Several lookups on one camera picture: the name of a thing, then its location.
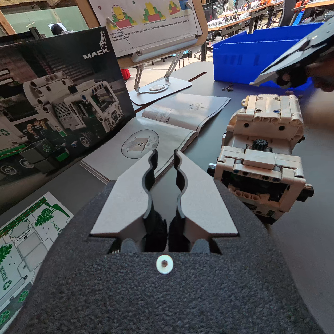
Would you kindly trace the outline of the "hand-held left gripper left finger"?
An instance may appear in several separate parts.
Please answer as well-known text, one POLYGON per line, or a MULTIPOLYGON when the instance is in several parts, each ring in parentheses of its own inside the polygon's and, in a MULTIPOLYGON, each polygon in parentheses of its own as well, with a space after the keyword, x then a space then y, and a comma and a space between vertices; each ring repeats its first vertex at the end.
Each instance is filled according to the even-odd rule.
POLYGON ((158 152, 154 149, 117 178, 91 236, 132 239, 145 252, 165 250, 167 223, 155 210, 150 194, 157 162, 158 152))

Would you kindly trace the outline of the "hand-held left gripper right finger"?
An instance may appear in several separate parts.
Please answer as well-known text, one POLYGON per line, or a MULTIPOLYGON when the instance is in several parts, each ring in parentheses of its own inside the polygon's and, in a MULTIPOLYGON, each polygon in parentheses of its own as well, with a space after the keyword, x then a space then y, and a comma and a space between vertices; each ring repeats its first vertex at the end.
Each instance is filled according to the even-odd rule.
POLYGON ((170 223, 170 252, 189 252, 198 240, 236 237, 238 230, 213 178, 186 157, 174 151, 177 198, 176 215, 170 223))

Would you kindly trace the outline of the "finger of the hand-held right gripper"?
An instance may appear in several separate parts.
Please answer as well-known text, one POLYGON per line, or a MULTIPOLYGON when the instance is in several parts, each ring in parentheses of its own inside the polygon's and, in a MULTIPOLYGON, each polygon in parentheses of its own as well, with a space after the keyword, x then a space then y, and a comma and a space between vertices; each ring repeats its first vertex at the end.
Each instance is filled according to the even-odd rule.
POLYGON ((299 87, 307 81, 307 66, 332 56, 333 47, 334 23, 322 23, 264 69, 250 85, 273 81, 281 88, 299 87))

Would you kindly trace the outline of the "white green lego truck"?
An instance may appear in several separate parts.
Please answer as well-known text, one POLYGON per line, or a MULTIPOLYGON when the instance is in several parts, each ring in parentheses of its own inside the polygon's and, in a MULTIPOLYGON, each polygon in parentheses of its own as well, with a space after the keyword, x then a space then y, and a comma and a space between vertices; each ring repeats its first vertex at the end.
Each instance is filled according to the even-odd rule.
POLYGON ((220 181, 264 224, 272 225, 305 202, 314 188, 304 177, 302 160, 292 155, 305 139, 298 98, 249 95, 222 137, 221 152, 207 173, 220 181))

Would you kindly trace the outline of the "lego instruction booklet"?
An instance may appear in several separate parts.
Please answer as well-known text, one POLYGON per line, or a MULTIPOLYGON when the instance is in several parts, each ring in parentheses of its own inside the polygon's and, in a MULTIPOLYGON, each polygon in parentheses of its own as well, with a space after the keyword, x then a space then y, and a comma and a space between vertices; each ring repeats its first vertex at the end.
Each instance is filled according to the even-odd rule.
POLYGON ((174 150, 184 149, 218 114, 230 97, 178 93, 146 107, 111 140, 81 160, 80 165, 107 184, 148 152, 156 149, 155 179, 173 165, 174 150))

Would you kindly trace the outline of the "lego truck box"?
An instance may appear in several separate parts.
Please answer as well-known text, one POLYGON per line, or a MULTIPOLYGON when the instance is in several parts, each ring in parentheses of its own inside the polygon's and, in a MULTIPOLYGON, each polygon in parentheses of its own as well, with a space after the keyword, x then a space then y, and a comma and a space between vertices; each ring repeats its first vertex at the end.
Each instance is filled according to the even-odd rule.
POLYGON ((1 45, 1 214, 114 137, 135 111, 105 27, 1 45))

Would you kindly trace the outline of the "person's right hand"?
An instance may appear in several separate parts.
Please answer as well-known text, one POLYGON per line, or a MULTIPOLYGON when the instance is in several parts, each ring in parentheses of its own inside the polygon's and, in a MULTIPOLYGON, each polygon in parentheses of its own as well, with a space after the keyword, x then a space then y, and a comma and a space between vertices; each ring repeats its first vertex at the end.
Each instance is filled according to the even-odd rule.
POLYGON ((307 66, 307 74, 312 78, 314 87, 324 92, 334 90, 334 59, 327 58, 307 66))

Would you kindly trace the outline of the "black office chair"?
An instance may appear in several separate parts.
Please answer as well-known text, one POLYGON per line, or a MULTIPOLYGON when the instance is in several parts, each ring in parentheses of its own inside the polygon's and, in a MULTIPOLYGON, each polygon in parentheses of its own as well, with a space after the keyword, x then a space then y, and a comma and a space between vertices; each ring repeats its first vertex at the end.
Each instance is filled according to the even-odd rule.
POLYGON ((284 0, 282 15, 278 24, 278 27, 289 26, 294 16, 293 8, 295 8, 298 0, 284 0))

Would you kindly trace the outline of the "blue plastic bin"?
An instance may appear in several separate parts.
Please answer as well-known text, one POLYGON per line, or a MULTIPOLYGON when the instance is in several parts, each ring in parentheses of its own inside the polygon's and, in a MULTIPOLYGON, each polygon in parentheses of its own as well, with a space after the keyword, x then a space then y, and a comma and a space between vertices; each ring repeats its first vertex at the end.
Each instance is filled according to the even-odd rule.
POLYGON ((273 61, 323 23, 242 32, 213 45, 214 80, 249 84, 273 61))

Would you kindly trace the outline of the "background workbench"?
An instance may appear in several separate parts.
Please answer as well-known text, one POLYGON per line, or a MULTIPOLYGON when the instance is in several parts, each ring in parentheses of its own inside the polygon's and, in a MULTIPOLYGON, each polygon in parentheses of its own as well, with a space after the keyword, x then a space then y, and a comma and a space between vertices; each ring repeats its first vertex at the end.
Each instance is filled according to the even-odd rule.
POLYGON ((257 29, 261 18, 265 17, 266 14, 268 14, 266 28, 268 28, 273 12, 281 10, 283 3, 284 1, 264 1, 262 6, 250 10, 220 15, 207 24, 208 32, 213 35, 221 33, 221 36, 229 37, 239 33, 244 28, 248 28, 248 33, 252 33, 257 29))

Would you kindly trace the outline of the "green white sticker sheet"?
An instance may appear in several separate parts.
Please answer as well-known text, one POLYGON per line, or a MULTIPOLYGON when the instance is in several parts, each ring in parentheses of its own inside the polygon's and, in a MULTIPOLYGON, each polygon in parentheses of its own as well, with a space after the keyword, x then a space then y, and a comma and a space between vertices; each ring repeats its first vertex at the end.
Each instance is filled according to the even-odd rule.
POLYGON ((73 214, 49 192, 0 230, 0 333, 19 313, 40 266, 73 214))

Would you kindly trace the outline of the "printed instruction sheet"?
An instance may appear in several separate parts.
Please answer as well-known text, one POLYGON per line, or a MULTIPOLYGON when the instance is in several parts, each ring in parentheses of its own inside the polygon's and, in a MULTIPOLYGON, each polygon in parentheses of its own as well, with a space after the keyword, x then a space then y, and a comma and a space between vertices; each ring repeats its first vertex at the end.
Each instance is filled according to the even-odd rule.
POLYGON ((202 35, 192 1, 91 0, 117 57, 189 36, 202 35))

